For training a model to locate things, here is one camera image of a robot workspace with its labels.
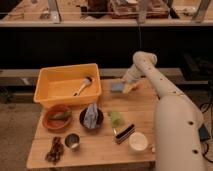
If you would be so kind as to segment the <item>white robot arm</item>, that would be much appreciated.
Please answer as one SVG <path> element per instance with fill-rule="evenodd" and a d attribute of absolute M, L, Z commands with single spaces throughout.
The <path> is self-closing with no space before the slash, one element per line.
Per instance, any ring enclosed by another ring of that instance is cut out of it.
<path fill-rule="evenodd" d="M 206 171 L 199 138 L 201 110 L 156 67 L 157 56 L 138 51 L 124 74 L 124 93 L 144 75 L 159 96 L 154 110 L 156 171 Z"/>

